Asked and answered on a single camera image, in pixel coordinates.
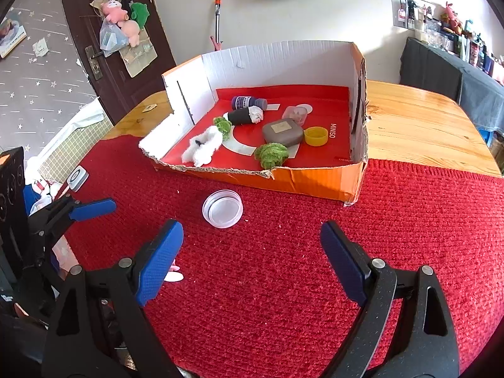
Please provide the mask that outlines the black white sock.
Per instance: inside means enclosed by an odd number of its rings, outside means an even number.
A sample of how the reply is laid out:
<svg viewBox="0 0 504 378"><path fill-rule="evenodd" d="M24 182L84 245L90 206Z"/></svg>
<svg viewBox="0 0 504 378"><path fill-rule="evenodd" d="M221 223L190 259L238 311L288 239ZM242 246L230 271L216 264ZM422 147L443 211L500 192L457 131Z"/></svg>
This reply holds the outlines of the black white sock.
<svg viewBox="0 0 504 378"><path fill-rule="evenodd" d="M264 111L257 106L243 107L224 114L232 125L259 124L264 119Z"/></svg>

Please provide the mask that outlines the small tag on table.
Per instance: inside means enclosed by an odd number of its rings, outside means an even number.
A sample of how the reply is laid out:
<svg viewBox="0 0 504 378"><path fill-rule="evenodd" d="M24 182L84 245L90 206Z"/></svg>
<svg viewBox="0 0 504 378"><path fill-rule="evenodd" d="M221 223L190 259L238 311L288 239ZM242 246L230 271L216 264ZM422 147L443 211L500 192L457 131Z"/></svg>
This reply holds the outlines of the small tag on table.
<svg viewBox="0 0 504 378"><path fill-rule="evenodd" d="M148 112L152 111L153 109L155 109L156 107L157 107L156 103L147 105L147 106L144 107L143 113L148 113Z"/></svg>

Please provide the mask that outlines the grey square compact case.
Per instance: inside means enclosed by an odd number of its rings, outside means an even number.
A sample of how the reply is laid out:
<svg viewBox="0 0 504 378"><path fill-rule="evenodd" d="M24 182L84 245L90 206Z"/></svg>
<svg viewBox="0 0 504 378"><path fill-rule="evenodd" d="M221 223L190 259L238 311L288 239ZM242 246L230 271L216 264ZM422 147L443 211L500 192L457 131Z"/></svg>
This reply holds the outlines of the grey square compact case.
<svg viewBox="0 0 504 378"><path fill-rule="evenodd" d="M266 143L281 143L286 148L298 145L303 140L303 129L292 119L280 119L265 124L262 134Z"/></svg>

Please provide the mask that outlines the white round jar lid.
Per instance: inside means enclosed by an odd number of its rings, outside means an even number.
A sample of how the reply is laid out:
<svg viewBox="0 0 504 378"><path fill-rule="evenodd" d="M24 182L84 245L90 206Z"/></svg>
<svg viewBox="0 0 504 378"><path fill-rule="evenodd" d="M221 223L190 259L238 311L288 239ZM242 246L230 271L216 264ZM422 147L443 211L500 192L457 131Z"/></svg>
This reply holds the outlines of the white round jar lid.
<svg viewBox="0 0 504 378"><path fill-rule="evenodd" d="M228 229L237 224L243 215L243 202L235 191L221 189L203 202L203 218L217 229Z"/></svg>

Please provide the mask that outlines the green plush toy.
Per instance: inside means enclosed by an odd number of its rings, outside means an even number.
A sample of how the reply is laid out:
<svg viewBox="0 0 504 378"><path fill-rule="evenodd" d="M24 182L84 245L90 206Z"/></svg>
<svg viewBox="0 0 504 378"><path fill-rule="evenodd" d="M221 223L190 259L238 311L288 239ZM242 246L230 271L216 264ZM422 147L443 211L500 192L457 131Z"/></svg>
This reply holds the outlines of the green plush toy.
<svg viewBox="0 0 504 378"><path fill-rule="evenodd" d="M131 15L130 18L134 20L140 29L145 27L147 19L150 16L150 11L146 3L132 3L130 5Z"/></svg>

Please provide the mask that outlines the purple paint bottle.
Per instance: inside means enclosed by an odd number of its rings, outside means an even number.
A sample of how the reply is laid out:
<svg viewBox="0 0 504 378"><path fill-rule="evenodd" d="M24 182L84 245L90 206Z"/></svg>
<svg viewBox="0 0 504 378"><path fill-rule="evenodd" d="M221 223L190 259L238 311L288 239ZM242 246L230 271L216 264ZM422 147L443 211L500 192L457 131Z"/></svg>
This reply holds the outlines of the purple paint bottle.
<svg viewBox="0 0 504 378"><path fill-rule="evenodd" d="M232 109L238 110L246 107L259 107L265 111L267 109L267 100L254 96L234 96L232 99Z"/></svg>

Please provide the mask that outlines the clear small plastic case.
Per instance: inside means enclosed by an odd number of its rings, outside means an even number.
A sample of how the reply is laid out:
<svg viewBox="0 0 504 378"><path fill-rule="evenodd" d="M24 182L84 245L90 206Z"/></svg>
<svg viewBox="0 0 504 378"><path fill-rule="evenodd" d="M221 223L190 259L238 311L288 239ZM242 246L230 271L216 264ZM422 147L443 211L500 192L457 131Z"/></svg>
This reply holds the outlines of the clear small plastic case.
<svg viewBox="0 0 504 378"><path fill-rule="evenodd" d="M296 106L286 107L283 112L283 119L292 119L299 126L303 126L307 116L313 111L313 108L308 104L300 104Z"/></svg>

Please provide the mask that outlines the green knitted scrunchie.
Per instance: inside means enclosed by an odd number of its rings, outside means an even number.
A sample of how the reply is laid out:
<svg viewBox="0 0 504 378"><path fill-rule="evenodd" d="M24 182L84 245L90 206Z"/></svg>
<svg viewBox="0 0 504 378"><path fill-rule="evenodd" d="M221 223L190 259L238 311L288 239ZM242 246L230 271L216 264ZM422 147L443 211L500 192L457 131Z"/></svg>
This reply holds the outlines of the green knitted scrunchie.
<svg viewBox="0 0 504 378"><path fill-rule="evenodd" d="M281 143L269 142L254 151L254 158L263 170L271 170L277 166L283 166L289 158L289 150Z"/></svg>
<svg viewBox="0 0 504 378"><path fill-rule="evenodd" d="M213 119L213 124L218 128L219 132L222 134L223 141L227 141L230 138L232 131L232 123L225 117L216 117Z"/></svg>

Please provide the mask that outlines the red knitted cloth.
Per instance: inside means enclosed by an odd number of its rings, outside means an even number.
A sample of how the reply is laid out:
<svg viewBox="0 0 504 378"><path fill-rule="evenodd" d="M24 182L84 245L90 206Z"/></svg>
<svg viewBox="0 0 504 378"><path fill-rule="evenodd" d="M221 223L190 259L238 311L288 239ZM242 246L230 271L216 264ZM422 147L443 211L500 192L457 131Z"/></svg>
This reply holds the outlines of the red knitted cloth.
<svg viewBox="0 0 504 378"><path fill-rule="evenodd" d="M133 256L169 219L184 228L183 279L145 313L176 365L202 377L317 377L358 312L320 244L338 223L371 257L398 269L430 265L468 367L503 315L503 180L371 160L358 201L236 187L243 216L228 229L203 218L219 182L156 170L136 137L99 142L84 158L77 199L112 198L114 213L74 224L67 240L88 271Z"/></svg>

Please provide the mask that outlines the clear plastic bag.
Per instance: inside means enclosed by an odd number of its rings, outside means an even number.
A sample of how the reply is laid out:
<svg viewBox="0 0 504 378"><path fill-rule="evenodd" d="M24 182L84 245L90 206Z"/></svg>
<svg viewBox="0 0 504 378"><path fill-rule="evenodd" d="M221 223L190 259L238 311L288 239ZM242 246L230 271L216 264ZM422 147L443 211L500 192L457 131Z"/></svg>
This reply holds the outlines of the clear plastic bag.
<svg viewBox="0 0 504 378"><path fill-rule="evenodd" d="M109 57L129 44L129 39L123 31L112 22L105 20L100 33L100 50L105 57Z"/></svg>

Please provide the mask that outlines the dark brown door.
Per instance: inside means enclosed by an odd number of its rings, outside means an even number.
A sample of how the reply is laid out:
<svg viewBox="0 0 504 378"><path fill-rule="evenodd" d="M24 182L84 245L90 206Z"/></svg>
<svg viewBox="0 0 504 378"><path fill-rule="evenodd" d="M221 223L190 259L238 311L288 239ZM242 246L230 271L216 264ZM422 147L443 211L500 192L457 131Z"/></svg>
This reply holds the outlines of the dark brown door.
<svg viewBox="0 0 504 378"><path fill-rule="evenodd" d="M108 118L119 122L163 90L174 56L154 0L61 0L84 71Z"/></svg>

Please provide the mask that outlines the yellow bottle cap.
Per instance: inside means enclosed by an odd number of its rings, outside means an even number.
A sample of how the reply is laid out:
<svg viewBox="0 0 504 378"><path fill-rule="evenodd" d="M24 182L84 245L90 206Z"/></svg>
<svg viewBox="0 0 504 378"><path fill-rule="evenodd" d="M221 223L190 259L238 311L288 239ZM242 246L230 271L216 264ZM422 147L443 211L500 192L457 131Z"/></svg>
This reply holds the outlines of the yellow bottle cap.
<svg viewBox="0 0 504 378"><path fill-rule="evenodd" d="M312 126L304 131L304 142L311 147L324 146L329 139L329 132L322 126Z"/></svg>

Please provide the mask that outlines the beige hanging pouch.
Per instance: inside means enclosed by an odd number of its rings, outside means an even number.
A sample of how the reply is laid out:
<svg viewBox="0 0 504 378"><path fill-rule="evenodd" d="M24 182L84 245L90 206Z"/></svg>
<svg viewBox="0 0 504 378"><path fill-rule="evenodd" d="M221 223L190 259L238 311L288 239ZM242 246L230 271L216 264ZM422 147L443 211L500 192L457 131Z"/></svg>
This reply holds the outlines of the beige hanging pouch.
<svg viewBox="0 0 504 378"><path fill-rule="evenodd" d="M142 29L139 34L139 45L133 48L130 45L123 47L120 49L120 57L130 77L135 78L156 60L157 53L150 36Z"/></svg>

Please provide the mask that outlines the white fluffy star scrunchie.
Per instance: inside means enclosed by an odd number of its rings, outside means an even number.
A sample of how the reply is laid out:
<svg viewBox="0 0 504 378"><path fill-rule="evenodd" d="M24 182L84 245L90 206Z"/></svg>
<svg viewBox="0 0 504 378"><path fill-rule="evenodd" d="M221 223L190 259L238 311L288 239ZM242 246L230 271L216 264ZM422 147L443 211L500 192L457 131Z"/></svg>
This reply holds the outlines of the white fluffy star scrunchie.
<svg viewBox="0 0 504 378"><path fill-rule="evenodd" d="M212 161L214 153L223 142L223 134L216 125L211 125L202 134L191 137L189 147L181 156L183 163L192 163L202 167Z"/></svg>

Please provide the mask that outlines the pink mushroom hair clip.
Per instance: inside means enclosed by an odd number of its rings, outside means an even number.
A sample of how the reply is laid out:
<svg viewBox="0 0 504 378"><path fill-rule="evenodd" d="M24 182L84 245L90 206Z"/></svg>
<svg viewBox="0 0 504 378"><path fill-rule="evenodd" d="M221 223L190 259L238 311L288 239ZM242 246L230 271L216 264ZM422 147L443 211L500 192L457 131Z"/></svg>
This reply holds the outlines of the pink mushroom hair clip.
<svg viewBox="0 0 504 378"><path fill-rule="evenodd" d="M167 274L164 277L166 283L178 283L184 279L184 275L180 272L180 267L176 265L174 260L168 269Z"/></svg>

